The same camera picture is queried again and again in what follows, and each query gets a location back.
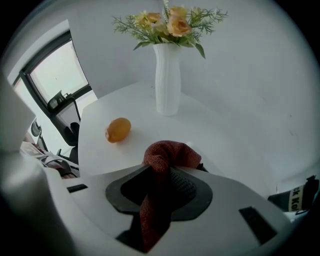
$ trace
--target black chair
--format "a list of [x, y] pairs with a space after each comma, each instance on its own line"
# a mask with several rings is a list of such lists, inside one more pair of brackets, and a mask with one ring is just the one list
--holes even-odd
[[73, 147], [69, 157], [61, 155], [61, 149], [58, 150], [57, 156], [78, 164], [78, 140], [81, 117], [75, 98], [65, 98], [50, 112], [49, 118], [64, 141]]
[[47, 145], [42, 136], [42, 128], [38, 125], [37, 120], [35, 120], [31, 125], [31, 133], [33, 136], [38, 137], [36, 144], [38, 144], [43, 151], [48, 151]]

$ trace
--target white vase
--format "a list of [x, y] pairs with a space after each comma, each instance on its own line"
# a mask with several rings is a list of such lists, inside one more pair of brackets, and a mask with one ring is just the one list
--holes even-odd
[[153, 45], [156, 55], [156, 110], [164, 116], [177, 113], [181, 94], [180, 47], [173, 43]]

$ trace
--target flower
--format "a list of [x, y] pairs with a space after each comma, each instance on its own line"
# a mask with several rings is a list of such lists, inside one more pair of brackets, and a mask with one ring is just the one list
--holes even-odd
[[150, 26], [150, 21], [148, 20], [147, 11], [144, 10], [140, 12], [137, 16], [135, 16], [135, 23], [143, 26]]
[[184, 7], [174, 6], [169, 9], [169, 12], [171, 16], [186, 18], [188, 10]]
[[159, 32], [159, 33], [164, 33], [166, 36], [169, 35], [169, 31], [167, 29], [167, 25], [164, 24], [162, 21], [158, 20], [156, 23], [155, 23], [155, 27], [154, 29]]
[[158, 12], [149, 12], [147, 14], [147, 19], [152, 23], [156, 23], [157, 21], [161, 20], [161, 14]]
[[174, 37], [182, 37], [190, 34], [192, 29], [183, 17], [170, 16], [167, 29]]
[[202, 12], [202, 10], [199, 7], [193, 7], [191, 9], [191, 17], [195, 18], [197, 15], [199, 15]]

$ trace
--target orange fruit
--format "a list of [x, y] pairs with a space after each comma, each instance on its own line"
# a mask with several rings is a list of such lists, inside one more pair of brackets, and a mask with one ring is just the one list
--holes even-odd
[[124, 117], [113, 120], [105, 130], [108, 142], [116, 143], [123, 141], [129, 134], [131, 123]]

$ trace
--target dish towel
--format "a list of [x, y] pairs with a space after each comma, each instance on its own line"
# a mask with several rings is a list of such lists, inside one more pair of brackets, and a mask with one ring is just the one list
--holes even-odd
[[140, 223], [144, 252], [148, 252], [167, 231], [171, 222], [168, 204], [171, 166], [196, 169], [201, 156], [188, 145], [162, 140], [147, 148], [143, 163], [152, 167], [151, 185], [140, 207]]

